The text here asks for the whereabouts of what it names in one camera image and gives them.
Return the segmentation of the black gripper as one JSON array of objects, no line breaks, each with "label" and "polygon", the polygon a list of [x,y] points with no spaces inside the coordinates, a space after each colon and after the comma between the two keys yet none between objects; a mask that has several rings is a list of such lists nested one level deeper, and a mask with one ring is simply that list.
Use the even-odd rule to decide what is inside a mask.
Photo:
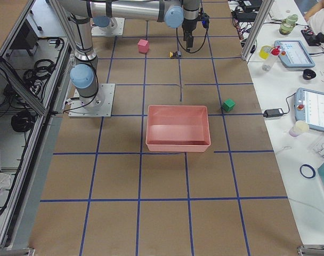
[{"label": "black gripper", "polygon": [[192,32],[196,29],[197,22],[200,22],[205,29],[209,28],[209,16],[200,7],[200,0],[183,0],[184,20],[182,23],[183,40],[186,43],[185,50],[190,52],[193,47]]}]

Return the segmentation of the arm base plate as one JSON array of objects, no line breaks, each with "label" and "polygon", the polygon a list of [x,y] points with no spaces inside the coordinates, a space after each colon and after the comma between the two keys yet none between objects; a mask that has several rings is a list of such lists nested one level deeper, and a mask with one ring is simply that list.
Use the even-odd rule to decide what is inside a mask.
[{"label": "arm base plate", "polygon": [[111,117],[112,105],[115,94],[114,83],[100,83],[99,91],[95,99],[79,97],[77,89],[74,98],[79,98],[71,103],[72,110],[69,111],[70,118],[96,118]]},{"label": "arm base plate", "polygon": [[95,17],[92,19],[91,33],[93,37],[122,36],[124,18]]}]

